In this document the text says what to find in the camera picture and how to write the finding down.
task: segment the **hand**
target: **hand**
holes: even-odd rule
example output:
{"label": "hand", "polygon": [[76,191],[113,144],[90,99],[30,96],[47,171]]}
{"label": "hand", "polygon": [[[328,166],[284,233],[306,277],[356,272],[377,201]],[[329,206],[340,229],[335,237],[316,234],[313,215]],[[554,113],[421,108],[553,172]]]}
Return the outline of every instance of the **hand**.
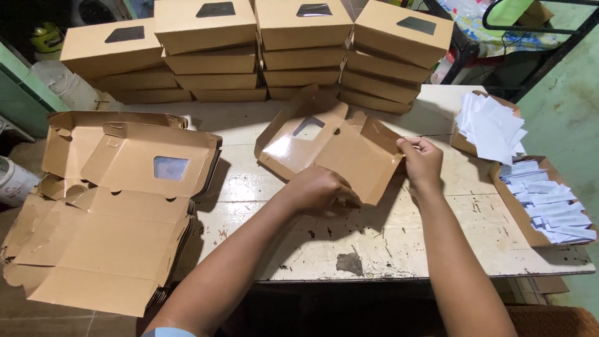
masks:
{"label": "hand", "polygon": [[318,165],[299,172],[275,197],[287,202],[294,213],[326,217],[347,214],[360,202],[347,180]]}
{"label": "hand", "polygon": [[420,137],[400,138],[397,146],[406,155],[412,195],[419,198],[422,194],[441,193],[443,151]]}

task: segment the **person's left hand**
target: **person's left hand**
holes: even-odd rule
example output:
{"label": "person's left hand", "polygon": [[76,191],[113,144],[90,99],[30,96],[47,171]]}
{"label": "person's left hand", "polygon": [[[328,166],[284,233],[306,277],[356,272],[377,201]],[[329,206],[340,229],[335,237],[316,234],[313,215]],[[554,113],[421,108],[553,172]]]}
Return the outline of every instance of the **person's left hand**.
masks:
{"label": "person's left hand", "polygon": [[347,180],[318,165],[299,172],[276,197],[296,213],[325,217],[347,214],[360,203]]}

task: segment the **wooden table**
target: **wooden table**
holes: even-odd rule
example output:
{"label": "wooden table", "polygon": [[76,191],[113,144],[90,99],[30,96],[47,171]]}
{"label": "wooden table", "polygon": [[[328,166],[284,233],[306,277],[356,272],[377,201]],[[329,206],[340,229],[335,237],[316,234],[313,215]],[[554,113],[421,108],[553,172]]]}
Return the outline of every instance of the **wooden table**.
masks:
{"label": "wooden table", "polygon": [[[444,151],[443,194],[489,276],[594,272],[584,248],[530,248],[487,176],[488,163],[449,146],[461,96],[472,90],[484,88],[423,85],[412,110],[401,117],[362,110],[376,115],[398,134],[424,136]],[[104,107],[191,115],[199,130],[223,137],[211,187],[198,198],[198,228],[185,249],[195,257],[188,264],[195,265],[197,256],[200,261],[206,257],[283,187],[283,182],[258,166],[253,150],[257,136],[284,104],[193,102],[125,107],[112,102]],[[356,110],[350,107],[350,114]],[[376,208],[356,210],[347,218],[300,218],[269,256],[259,280],[427,278],[422,222],[408,185],[404,177],[394,177]]]}

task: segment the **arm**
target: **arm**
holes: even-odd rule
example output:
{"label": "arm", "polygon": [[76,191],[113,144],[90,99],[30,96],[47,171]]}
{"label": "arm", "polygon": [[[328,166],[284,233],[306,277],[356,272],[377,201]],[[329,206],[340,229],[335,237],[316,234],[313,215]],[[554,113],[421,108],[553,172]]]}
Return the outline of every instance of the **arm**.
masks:
{"label": "arm", "polygon": [[422,216],[432,289],[449,336],[516,336],[495,287],[441,193],[443,151],[422,138],[399,139]]}
{"label": "arm", "polygon": [[177,327],[198,337],[214,335],[245,296],[260,260],[285,225],[306,212],[340,215],[348,210],[341,199],[359,200],[338,174],[319,166],[297,174],[185,277],[146,332]]}

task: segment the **white bucket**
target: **white bucket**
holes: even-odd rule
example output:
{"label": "white bucket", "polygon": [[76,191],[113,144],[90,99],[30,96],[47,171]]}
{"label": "white bucket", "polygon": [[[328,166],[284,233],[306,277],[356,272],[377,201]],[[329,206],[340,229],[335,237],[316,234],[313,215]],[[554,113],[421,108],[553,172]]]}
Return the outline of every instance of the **white bucket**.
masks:
{"label": "white bucket", "polygon": [[40,179],[12,160],[0,156],[0,202],[19,207]]}

